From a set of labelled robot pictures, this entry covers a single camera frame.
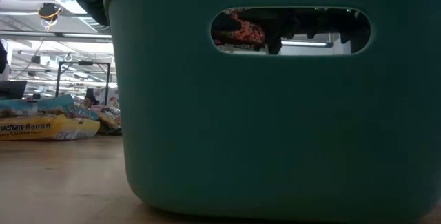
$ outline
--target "ramen package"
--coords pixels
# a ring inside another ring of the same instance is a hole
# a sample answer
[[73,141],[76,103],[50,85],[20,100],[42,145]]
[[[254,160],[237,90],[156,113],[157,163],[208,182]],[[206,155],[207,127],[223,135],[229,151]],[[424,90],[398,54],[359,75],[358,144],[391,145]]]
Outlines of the ramen package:
[[71,140],[96,134],[98,121],[70,119],[64,115],[37,115],[0,119],[0,140]]

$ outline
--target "ceiling light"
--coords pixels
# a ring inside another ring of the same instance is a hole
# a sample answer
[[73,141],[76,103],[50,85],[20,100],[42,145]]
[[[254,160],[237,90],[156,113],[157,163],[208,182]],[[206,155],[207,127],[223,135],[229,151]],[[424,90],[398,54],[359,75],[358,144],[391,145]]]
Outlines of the ceiling light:
[[52,95],[51,94],[48,94],[48,93],[39,93],[41,96],[50,96],[50,97],[52,97]]
[[43,78],[43,77],[38,77],[38,76],[34,76],[34,79],[41,79],[41,80],[44,80],[45,78]]
[[56,76],[54,76],[54,75],[51,75],[51,74],[49,74],[49,73],[43,73],[44,75],[46,75],[47,77],[50,77],[50,78],[53,78],[53,79],[56,79],[57,77]]
[[74,71],[74,72],[77,71],[77,69],[72,68],[72,66],[62,65],[61,67],[62,67],[62,68],[65,68],[66,70],[71,70],[71,71]]
[[64,37],[67,38],[95,38],[95,39],[111,39],[112,35],[109,34],[70,34],[64,33]]
[[84,73],[84,72],[74,72],[74,77],[79,77],[79,78],[82,78],[82,79],[86,79],[86,78],[88,78],[89,77],[89,75],[87,75],[86,73]]
[[96,77],[96,76],[89,75],[89,77],[94,78],[94,79],[96,79],[96,80],[98,80],[98,81],[101,81],[101,82],[105,82],[104,79],[100,79],[100,78],[98,78],[98,77]]
[[309,42],[309,41],[282,41],[282,45],[307,46],[307,47],[319,47],[319,48],[325,48],[329,46],[328,43]]

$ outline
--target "fluorescent light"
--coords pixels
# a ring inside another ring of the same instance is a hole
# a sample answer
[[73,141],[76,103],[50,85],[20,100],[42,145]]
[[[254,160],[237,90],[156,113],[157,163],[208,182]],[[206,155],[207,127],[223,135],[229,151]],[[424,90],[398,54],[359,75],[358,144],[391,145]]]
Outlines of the fluorescent light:
[[50,77],[50,78],[53,78],[53,79],[56,79],[57,77],[56,76],[54,76],[54,75],[51,75],[51,74],[49,74],[49,73],[43,73],[44,75],[46,75],[47,77]]
[[60,90],[73,90],[74,88],[73,88],[73,87],[60,86],[59,89],[60,89]]
[[98,77],[96,77],[96,76],[92,76],[92,75],[88,75],[88,76],[91,77],[91,78],[94,78],[94,79],[96,79],[96,80],[100,80],[101,82],[105,82],[104,79],[100,79],[100,78],[98,78]]
[[49,55],[40,55],[40,65],[49,66],[50,57]]
[[84,43],[84,42],[67,42],[72,49],[80,50],[84,53],[105,54],[105,57],[96,57],[96,59],[110,58],[113,53],[113,45],[111,43]]
[[66,10],[74,14],[87,14],[87,12],[75,1],[57,0]]
[[41,80],[45,80],[45,78],[43,77],[38,77],[38,76],[33,76],[34,79],[41,79]]
[[26,79],[10,79],[9,81],[27,81],[28,83],[57,83],[57,80],[40,80],[40,79],[28,79],[28,80],[26,80]]
[[95,39],[111,39],[112,35],[108,34],[63,34],[67,38],[95,38]]
[[296,46],[309,46],[309,47],[326,47],[327,43],[323,42],[308,42],[308,41],[282,41],[282,45],[296,45]]
[[65,53],[75,53],[75,50],[73,50],[63,44],[60,44],[59,42],[56,42],[56,41],[45,41],[44,45],[46,45],[48,47],[52,47],[55,50],[63,51]]
[[71,71],[74,71],[74,72],[76,72],[76,71],[77,71],[77,69],[75,69],[75,68],[72,68],[72,66],[71,66],[71,67],[69,67],[69,66],[67,66],[67,65],[62,65],[61,67],[62,67],[62,68],[65,68],[65,69],[67,69],[67,70],[71,70]]
[[78,77],[81,77],[81,78],[83,78],[83,79],[86,79],[86,78],[89,77],[89,75],[87,75],[87,74],[84,73],[84,72],[74,72],[74,75],[77,75]]

